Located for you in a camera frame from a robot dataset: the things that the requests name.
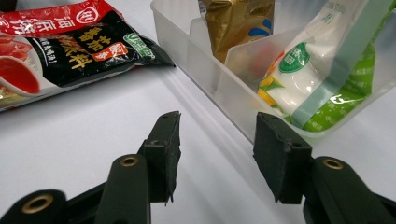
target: snack package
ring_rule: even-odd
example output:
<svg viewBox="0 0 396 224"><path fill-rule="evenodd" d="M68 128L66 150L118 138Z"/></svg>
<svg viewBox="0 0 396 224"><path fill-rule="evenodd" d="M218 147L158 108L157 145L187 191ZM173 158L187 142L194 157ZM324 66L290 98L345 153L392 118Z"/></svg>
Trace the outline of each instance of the snack package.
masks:
<svg viewBox="0 0 396 224"><path fill-rule="evenodd" d="M271 35L275 0L199 0L213 55L222 63L231 47Z"/></svg>
<svg viewBox="0 0 396 224"><path fill-rule="evenodd" d="M151 64L173 65L105 1L0 14L0 111Z"/></svg>
<svg viewBox="0 0 396 224"><path fill-rule="evenodd" d="M331 128L370 96L375 38L395 4L328 1L273 61L259 96L297 128Z"/></svg>

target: plastic storage bin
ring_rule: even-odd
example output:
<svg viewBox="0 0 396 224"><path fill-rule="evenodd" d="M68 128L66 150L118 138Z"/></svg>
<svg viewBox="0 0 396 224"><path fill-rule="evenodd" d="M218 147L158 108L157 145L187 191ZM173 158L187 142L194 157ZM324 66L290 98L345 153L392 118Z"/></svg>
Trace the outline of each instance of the plastic storage bin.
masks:
<svg viewBox="0 0 396 224"><path fill-rule="evenodd" d="M260 69L262 74L270 62L307 25L327 1L276 1L274 35L230 49L226 65L213 57L197 0L153 0L151 8L159 44L195 84L223 111L250 140L254 141L256 115L259 111L276 112L256 95L262 77L249 73L257 66L260 49L266 48ZM332 128L311 133L292 127L308 142L339 128L348 119L396 84L392 63L396 61L396 13L375 42L377 60L372 96Z"/></svg>

